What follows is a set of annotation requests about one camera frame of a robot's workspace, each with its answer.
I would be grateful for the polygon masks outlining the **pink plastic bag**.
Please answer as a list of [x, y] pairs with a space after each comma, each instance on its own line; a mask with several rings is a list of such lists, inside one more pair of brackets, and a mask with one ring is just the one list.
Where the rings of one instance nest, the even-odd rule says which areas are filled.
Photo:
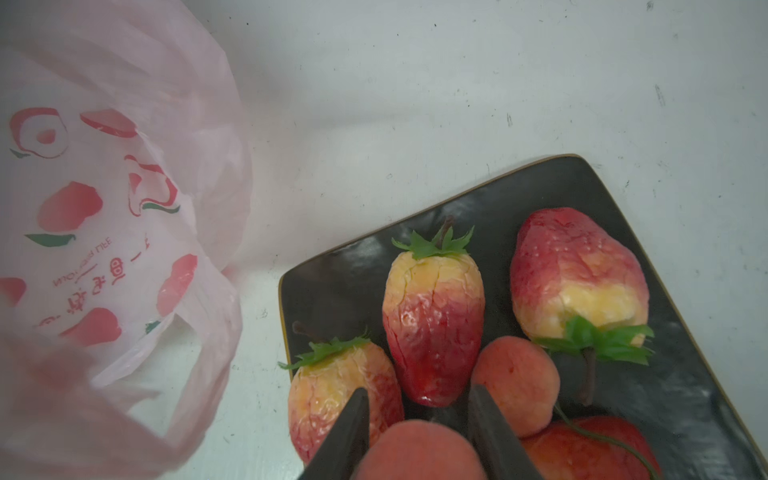
[[154, 479], [202, 443], [242, 331], [252, 163], [180, 1], [1, 5], [1, 475]]

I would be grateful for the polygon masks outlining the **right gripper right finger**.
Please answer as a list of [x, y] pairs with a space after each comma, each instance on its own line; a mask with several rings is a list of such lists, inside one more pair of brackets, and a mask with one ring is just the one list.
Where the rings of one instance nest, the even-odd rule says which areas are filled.
[[543, 480], [483, 385], [469, 390], [467, 429], [488, 479]]

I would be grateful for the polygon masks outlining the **red yellow fake strawberry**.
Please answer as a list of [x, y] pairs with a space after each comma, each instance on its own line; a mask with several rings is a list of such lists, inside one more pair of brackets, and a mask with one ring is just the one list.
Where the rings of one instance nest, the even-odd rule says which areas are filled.
[[448, 217], [426, 239], [413, 230], [393, 260], [382, 323], [401, 388], [415, 403], [447, 407], [462, 394], [479, 355], [485, 292], [467, 251], [473, 230], [454, 234]]

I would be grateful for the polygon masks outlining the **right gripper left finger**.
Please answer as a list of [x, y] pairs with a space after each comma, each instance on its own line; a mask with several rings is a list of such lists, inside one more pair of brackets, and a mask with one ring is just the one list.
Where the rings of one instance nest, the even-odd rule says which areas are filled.
[[349, 480], [369, 449], [369, 396], [357, 388], [298, 480]]

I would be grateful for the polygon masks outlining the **small fake peach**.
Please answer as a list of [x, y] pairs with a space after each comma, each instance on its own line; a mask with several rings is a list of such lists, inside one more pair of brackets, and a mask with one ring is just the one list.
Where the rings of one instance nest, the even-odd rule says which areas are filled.
[[390, 427], [359, 463], [356, 479], [485, 479], [467, 439], [438, 423], [407, 420]]
[[471, 382], [484, 386], [519, 438], [551, 421], [560, 376], [549, 355], [527, 339], [500, 337], [479, 354]]

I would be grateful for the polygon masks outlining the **red fake strawberry with stem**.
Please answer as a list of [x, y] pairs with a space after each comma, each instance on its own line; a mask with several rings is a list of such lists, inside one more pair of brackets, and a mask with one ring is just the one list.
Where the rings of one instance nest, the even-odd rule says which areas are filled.
[[545, 479], [661, 479], [648, 442], [632, 423], [616, 416], [560, 419], [522, 440]]

